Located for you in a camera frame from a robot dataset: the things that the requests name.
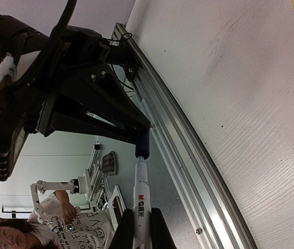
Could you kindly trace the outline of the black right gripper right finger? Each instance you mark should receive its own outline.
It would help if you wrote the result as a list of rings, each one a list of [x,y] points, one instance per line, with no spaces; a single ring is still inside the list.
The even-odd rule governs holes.
[[[151,212],[152,249],[176,249],[166,221],[159,208],[153,207]]]

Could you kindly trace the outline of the white marker pen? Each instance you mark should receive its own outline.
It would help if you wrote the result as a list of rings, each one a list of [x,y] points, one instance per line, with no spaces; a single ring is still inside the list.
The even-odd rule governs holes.
[[[151,197],[145,159],[138,157],[133,188],[134,237],[133,248],[152,248]]]

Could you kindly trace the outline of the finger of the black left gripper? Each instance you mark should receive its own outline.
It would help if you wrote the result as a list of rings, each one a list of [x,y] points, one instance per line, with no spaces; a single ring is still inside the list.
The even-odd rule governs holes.
[[[76,70],[78,101],[122,129],[147,131],[150,121],[128,97],[111,66],[86,63]]]

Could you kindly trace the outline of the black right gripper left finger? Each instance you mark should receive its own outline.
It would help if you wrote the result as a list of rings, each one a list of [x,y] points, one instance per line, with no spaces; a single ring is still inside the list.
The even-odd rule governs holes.
[[[133,210],[126,209],[123,212],[121,222],[116,229],[109,249],[132,249],[134,227]]]

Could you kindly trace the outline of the blue marker cap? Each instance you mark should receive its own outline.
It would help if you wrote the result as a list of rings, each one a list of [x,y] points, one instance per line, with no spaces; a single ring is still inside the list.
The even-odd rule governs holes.
[[[150,156],[150,133],[149,131],[138,133],[135,148],[136,158],[143,157],[145,160]]]

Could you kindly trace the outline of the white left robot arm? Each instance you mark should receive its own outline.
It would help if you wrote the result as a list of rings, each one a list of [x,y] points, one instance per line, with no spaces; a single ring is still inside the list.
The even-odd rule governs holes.
[[[98,135],[149,156],[150,121],[113,70],[133,80],[139,61],[129,42],[69,25],[69,1],[51,34],[0,14],[0,181],[12,174],[30,134]]]

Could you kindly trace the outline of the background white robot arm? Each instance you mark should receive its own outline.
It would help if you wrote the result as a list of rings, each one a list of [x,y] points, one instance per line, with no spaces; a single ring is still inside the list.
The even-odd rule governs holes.
[[[125,210],[116,229],[105,211],[77,213],[65,190],[55,190],[41,205],[53,215],[53,224],[72,223],[73,231],[53,232],[38,223],[37,210],[28,221],[44,248],[175,248],[160,209],[150,207],[146,193],[136,191],[135,195],[137,206]]]

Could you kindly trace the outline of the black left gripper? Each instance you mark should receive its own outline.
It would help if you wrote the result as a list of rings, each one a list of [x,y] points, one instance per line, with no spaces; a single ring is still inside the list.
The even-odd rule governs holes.
[[[24,75],[17,78],[14,58],[7,54],[0,63],[0,181],[12,174],[28,133],[24,130],[29,111],[41,104],[42,93],[31,84],[50,60],[48,49],[39,52]],[[93,110],[61,93],[50,96],[50,131],[104,136],[135,144],[139,130],[122,129],[97,116]]]

